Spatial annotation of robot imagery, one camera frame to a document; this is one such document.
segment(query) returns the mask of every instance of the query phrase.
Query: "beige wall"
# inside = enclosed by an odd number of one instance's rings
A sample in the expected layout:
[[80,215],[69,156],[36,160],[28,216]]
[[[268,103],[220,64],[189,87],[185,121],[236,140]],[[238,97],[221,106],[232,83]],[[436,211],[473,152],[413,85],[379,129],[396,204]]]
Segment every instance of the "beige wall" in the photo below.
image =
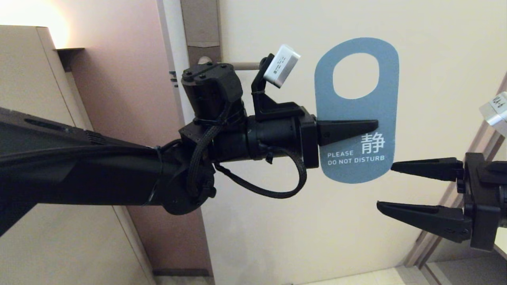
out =
[[[57,48],[86,48],[73,73],[95,131],[149,146],[177,138],[182,121],[156,1],[3,1],[0,24],[48,26]],[[130,209],[154,268],[211,270],[200,211]],[[175,247],[187,254],[175,256]]]

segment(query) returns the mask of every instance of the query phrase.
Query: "floor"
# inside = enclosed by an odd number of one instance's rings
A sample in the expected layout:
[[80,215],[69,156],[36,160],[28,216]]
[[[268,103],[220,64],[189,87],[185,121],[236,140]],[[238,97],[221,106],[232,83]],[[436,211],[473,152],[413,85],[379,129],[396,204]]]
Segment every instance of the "floor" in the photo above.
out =
[[441,285],[507,284],[507,264],[500,255],[426,264]]
[[[158,285],[214,285],[212,277],[155,276],[155,281]],[[305,285],[429,285],[429,283],[416,267],[396,267]]]
[[416,267],[395,267],[305,285],[429,285]]

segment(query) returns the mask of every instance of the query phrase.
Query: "blue door hanger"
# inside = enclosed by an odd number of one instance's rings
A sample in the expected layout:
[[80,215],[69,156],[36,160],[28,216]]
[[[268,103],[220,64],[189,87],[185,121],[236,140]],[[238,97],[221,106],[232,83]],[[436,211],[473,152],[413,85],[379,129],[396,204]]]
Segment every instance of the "blue door hanger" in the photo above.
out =
[[[367,53],[379,64],[377,87],[368,95],[347,99],[333,86],[335,66],[345,57]],[[394,47],[380,39],[358,38],[329,50],[315,69],[318,120],[378,120],[370,133],[319,147],[320,165],[327,177],[344,183],[363,183],[386,173],[394,159],[400,63]]]

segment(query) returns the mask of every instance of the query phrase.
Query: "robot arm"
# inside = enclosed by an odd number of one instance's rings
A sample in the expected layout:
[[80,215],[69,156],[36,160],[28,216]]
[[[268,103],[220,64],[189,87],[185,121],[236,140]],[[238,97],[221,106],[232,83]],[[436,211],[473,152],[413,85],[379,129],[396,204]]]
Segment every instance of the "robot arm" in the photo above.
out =
[[[0,109],[0,235],[37,203],[162,205],[183,215],[215,196],[215,169],[264,196],[297,194],[306,169],[319,166],[318,145],[373,131],[378,121],[318,121],[294,102],[276,103],[264,92],[273,58],[261,61],[252,83],[253,116],[246,115],[232,65],[184,71],[182,85],[196,118],[179,130],[181,139],[163,147]],[[292,158],[300,175],[289,192],[259,188],[220,165],[280,156]]]
[[[486,122],[507,135],[507,92],[481,108]],[[391,170],[456,183],[463,202],[457,208],[378,202],[385,215],[448,240],[492,251],[498,227],[507,227],[507,162],[485,161],[482,153],[456,158],[397,162]]]

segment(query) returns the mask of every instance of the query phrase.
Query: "wall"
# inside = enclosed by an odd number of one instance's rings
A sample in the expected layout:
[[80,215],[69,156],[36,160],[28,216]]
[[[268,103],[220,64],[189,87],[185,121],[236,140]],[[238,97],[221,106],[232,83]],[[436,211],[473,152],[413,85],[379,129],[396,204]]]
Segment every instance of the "wall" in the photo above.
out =
[[[73,74],[95,131],[149,146],[177,138],[182,121],[156,1],[4,1],[0,23],[46,25],[57,48],[86,48]],[[160,261],[154,268],[211,271],[200,211],[131,210],[148,255]],[[187,254],[175,255],[175,247]]]
[[[386,40],[401,68],[395,161],[461,158],[481,123],[479,106],[505,73],[505,10],[505,1],[221,1],[223,58],[258,61],[289,44],[302,58],[283,88],[267,93],[315,113],[320,57],[351,38]],[[255,72],[238,75],[252,114]],[[368,80],[360,71],[347,76],[356,85]],[[227,167],[270,189],[291,189],[297,181],[289,159]],[[217,174],[216,198],[202,207],[216,282],[302,283],[395,266],[420,231],[383,216],[375,203],[437,204],[446,185],[394,172],[348,185],[312,169],[301,193],[280,201]]]
[[[1,107],[85,127],[47,28],[0,26],[0,62]],[[0,237],[0,283],[154,284],[121,217],[111,206],[37,204]]]

